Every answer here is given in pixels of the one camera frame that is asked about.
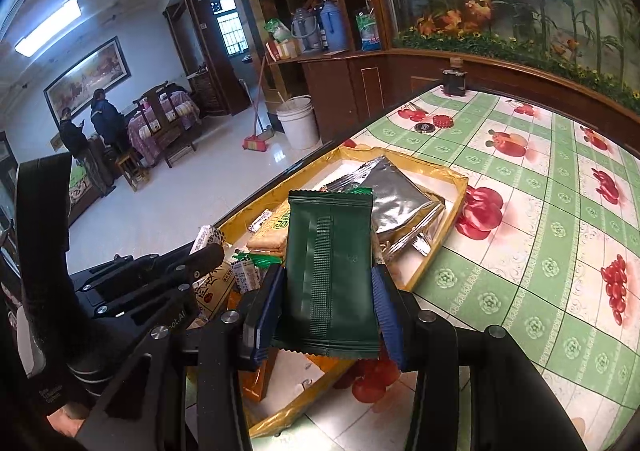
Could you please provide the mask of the operator left hand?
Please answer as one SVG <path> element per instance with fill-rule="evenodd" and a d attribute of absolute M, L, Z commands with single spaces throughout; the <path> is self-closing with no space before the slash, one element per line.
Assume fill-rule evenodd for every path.
<path fill-rule="evenodd" d="M 84 419 L 73 419 L 68 415 L 64 408 L 56 410 L 47 416 L 47 420 L 58 433 L 70 438 L 75 438 L 84 425 Z"/>

